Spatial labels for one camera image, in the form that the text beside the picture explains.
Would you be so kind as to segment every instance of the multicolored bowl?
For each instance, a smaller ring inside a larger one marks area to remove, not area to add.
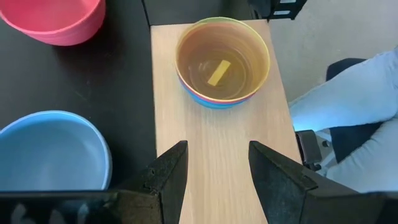
[[[264,84],[270,67],[261,36],[225,17],[201,20],[177,44],[179,80],[199,104],[225,109],[243,103]]]

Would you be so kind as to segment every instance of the wooden board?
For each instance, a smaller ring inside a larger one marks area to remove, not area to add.
[[[257,140],[300,162],[300,154],[266,21],[245,21],[265,40],[271,70],[249,101],[229,110],[194,102],[175,71],[177,41],[190,24],[152,26],[157,154],[188,140],[188,183],[180,223],[267,223],[248,161]]]

